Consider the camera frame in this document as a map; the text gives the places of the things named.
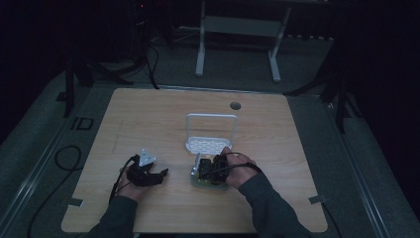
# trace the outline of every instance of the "wooden table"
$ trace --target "wooden table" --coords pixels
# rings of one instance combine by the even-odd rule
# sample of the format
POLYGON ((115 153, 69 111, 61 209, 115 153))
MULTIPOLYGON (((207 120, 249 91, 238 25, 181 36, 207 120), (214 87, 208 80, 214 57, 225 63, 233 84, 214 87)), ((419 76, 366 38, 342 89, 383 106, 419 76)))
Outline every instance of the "wooden table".
MULTIPOLYGON (((151 172, 169 168, 169 173, 163 184, 153 187, 139 204, 135 232, 255 232, 251 208, 235 189, 220 191, 191 185, 195 156, 185 147, 189 113, 237 115, 232 150, 257 161, 307 229, 327 229, 321 205, 308 200, 317 195, 317 190, 284 96, 148 89, 114 92, 73 194, 73 198, 83 199, 83 205, 68 207, 62 229, 87 232, 97 224, 108 206, 119 169, 146 149, 157 157, 151 172), (231 109, 232 102, 239 102, 241 109, 231 109)), ((217 120, 195 125, 191 121, 193 127, 197 133, 216 136, 230 131, 229 123, 217 120)))

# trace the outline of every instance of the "person's left hand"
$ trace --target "person's left hand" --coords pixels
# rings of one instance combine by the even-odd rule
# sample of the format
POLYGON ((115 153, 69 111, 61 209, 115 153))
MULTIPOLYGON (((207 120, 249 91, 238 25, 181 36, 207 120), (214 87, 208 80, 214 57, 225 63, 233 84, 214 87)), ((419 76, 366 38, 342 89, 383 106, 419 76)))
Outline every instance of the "person's left hand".
POLYGON ((132 200, 139 202, 141 198, 144 196, 147 190, 150 189, 149 186, 136 186, 132 184, 129 179, 127 178, 127 171, 129 168, 126 168, 121 176, 120 181, 118 182, 119 190, 117 195, 126 196, 131 198, 132 200))

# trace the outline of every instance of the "person's right hand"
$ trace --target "person's right hand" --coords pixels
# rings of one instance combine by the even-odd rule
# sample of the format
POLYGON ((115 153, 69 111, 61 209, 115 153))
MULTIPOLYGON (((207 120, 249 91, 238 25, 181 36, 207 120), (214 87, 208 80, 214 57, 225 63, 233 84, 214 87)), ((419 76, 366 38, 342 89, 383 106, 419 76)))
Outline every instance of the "person's right hand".
MULTIPOLYGON (((255 161, 245 155, 239 154, 235 156, 234 154, 229 153, 232 153, 229 147, 225 147, 221 153, 221 155, 226 155, 229 166, 246 163, 257 165, 255 161)), ((226 178, 226 183, 229 186, 238 189, 242 184, 244 184, 244 182, 255 176, 257 173, 257 171, 249 167, 232 168, 229 171, 229 176, 226 178)))

